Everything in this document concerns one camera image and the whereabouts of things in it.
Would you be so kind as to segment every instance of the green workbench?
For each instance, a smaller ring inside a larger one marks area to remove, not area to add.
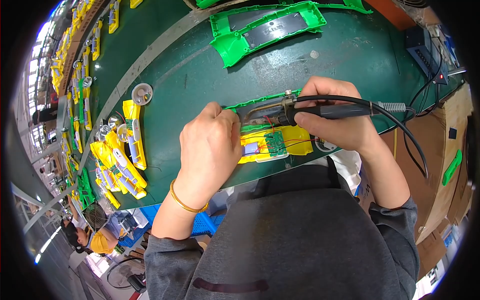
[[[135,10],[122,11],[120,8],[117,32],[106,37],[107,34],[102,32],[102,39],[105,37],[101,44],[102,54],[90,65],[92,76],[96,77],[92,86],[92,121],[96,120],[115,85],[147,45],[188,12],[175,3],[181,1],[169,2],[172,2],[169,4],[172,10],[168,14],[164,13],[165,8],[160,12],[160,5],[155,1],[146,1]],[[150,63],[112,110],[112,113],[122,112],[122,101],[131,98],[132,89],[138,83],[153,87],[153,99],[142,107],[140,115],[149,166],[140,173],[148,182],[148,195],[136,200],[129,193],[114,192],[121,203],[120,208],[163,201],[170,182],[180,169],[179,134],[210,101],[230,106],[286,89],[302,88],[310,76],[318,75],[352,82],[367,100],[410,103],[423,86],[425,75],[404,49],[403,33],[375,11],[369,15],[347,10],[323,9],[321,12],[327,20],[322,33],[303,33],[289,38],[245,57],[231,68],[222,68],[220,55],[209,45],[213,36],[208,20],[185,33]],[[158,14],[164,19],[152,20]],[[96,63],[99,68],[93,70]],[[460,76],[454,76],[448,86],[441,85],[441,96],[453,91],[460,80]],[[433,102],[432,87],[425,107]],[[393,125],[383,116],[372,119],[378,132]],[[239,165],[224,187],[279,173],[326,154],[315,146],[313,148],[314,152],[306,156]],[[89,171],[95,169],[91,159],[85,166]],[[89,172],[89,177],[95,193],[98,193],[95,173]]]

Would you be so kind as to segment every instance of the gold bangle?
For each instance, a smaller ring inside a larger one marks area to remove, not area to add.
[[[175,202],[180,205],[181,208],[183,208],[184,210],[187,210],[191,213],[202,213],[204,212],[205,210],[207,210],[208,208],[208,202],[207,204],[205,204],[205,206],[201,209],[193,209],[193,208],[189,208],[188,206],[186,206],[185,204],[183,204],[180,199],[177,197],[177,195],[175,194],[175,192],[173,191],[173,184],[175,183],[175,180],[176,178],[172,181],[172,183],[170,184],[170,194],[172,195],[173,199],[175,200]]]

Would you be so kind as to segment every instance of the yellow wire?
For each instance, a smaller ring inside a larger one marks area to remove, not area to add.
[[[393,130],[393,159],[396,160],[396,130]]]

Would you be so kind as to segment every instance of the soldering iron handle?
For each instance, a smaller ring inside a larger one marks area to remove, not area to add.
[[[375,109],[370,110],[370,108],[360,104],[317,105],[309,108],[289,108],[286,111],[286,117],[289,125],[297,125],[294,116],[296,113],[301,111],[309,112],[326,119],[369,116],[372,114],[372,112],[374,115],[378,114],[378,111]]]

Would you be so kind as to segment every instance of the hand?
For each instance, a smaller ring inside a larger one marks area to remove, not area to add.
[[[220,189],[241,158],[240,120],[210,102],[180,133],[181,169],[174,184],[185,205],[200,209]]]
[[[300,96],[313,95],[339,95],[360,98],[360,94],[352,83],[318,76],[310,77],[300,93]],[[318,102],[323,101],[298,102],[295,104],[295,108],[313,107]],[[344,101],[332,102],[334,105],[349,103]],[[321,137],[340,148],[355,150],[361,155],[368,152],[380,138],[368,116],[328,120],[311,113],[299,112],[295,115],[295,122],[310,134]]]

